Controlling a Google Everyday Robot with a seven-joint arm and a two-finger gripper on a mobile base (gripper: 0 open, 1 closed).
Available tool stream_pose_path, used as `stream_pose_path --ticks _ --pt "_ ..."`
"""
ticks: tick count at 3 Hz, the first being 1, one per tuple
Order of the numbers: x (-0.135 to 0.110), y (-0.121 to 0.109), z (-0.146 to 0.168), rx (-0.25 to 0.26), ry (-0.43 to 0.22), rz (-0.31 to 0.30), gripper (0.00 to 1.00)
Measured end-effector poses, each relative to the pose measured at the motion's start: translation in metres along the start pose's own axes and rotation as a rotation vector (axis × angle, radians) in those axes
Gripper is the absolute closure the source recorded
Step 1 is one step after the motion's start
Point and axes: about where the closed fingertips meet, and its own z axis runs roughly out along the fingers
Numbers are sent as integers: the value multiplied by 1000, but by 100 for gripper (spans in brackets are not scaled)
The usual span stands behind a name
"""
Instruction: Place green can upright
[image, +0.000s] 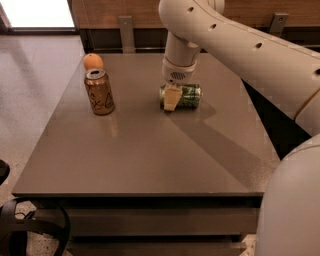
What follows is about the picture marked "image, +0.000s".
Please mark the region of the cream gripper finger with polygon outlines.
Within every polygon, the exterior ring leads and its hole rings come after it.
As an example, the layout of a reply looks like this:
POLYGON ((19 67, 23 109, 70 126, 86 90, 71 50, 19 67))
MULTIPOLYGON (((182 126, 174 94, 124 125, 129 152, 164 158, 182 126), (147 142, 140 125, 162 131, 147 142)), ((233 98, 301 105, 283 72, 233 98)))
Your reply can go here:
POLYGON ((164 109, 174 111, 182 96, 182 87, 177 84, 166 84, 164 88, 164 109))

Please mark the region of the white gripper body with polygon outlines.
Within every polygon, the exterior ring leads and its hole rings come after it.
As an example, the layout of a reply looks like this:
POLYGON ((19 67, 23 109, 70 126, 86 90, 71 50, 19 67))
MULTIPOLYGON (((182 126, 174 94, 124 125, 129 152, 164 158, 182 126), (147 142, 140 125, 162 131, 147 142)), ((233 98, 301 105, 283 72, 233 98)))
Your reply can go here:
POLYGON ((192 78, 195 67, 195 64, 188 67, 177 66, 164 58, 162 61, 162 76, 167 83, 186 84, 192 78))

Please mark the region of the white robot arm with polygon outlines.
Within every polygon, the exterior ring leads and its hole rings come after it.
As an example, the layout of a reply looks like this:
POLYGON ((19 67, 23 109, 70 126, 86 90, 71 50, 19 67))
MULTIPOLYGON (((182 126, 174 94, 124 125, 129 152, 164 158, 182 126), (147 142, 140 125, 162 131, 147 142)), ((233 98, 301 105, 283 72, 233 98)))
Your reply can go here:
POLYGON ((255 256, 320 256, 320 56, 223 16, 223 0, 160 0, 162 74, 184 84, 206 50, 309 133, 264 193, 255 256))

